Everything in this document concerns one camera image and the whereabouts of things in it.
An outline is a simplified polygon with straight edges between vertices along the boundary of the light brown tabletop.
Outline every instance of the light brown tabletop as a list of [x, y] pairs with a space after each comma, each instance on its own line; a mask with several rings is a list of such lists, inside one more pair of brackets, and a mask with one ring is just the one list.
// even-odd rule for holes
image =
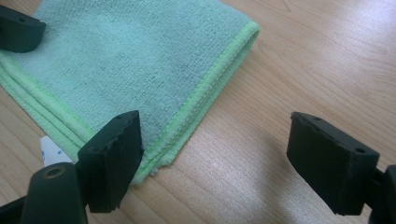
[[[40, 0], [0, 0], [33, 14]], [[332, 213], [286, 157], [290, 113], [326, 119], [396, 163], [396, 4], [225, 0], [262, 27], [175, 162], [90, 223], [367, 223]], [[43, 167], [43, 131], [0, 88], [0, 205]]]

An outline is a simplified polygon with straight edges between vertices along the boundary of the towel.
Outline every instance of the towel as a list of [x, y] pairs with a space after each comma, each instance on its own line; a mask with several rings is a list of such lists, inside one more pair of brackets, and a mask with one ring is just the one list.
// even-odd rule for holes
[[215, 0], [44, 0], [29, 53], [0, 51], [0, 83], [73, 160], [118, 114], [139, 110], [133, 183], [170, 164], [260, 30]]

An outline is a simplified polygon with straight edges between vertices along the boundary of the green towel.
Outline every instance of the green towel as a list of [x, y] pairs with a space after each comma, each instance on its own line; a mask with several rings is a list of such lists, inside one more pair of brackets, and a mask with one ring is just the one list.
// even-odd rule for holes
[[0, 82], [74, 161], [109, 120], [139, 110], [145, 154], [134, 183], [170, 164], [259, 26], [215, 0], [45, 0], [29, 53], [0, 51]]

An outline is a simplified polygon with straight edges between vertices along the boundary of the wooden surface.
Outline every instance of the wooden surface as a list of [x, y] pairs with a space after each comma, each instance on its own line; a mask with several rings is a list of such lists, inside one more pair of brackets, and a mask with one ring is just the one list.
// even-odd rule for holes
[[[32, 14], [39, 0], [0, 0]], [[225, 0], [262, 32], [175, 162], [91, 223], [367, 223], [335, 216], [286, 157], [290, 113], [326, 119], [396, 163], [396, 4]], [[45, 135], [0, 89], [0, 204], [26, 193]]]

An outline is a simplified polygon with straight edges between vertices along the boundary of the microfiber cloth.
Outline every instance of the microfiber cloth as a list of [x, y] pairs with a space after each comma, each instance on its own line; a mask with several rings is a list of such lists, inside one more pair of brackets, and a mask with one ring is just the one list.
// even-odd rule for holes
[[0, 82], [73, 161], [139, 110], [140, 183], [170, 164], [246, 57], [257, 23], [216, 0], [44, 0], [28, 53], [0, 51]]

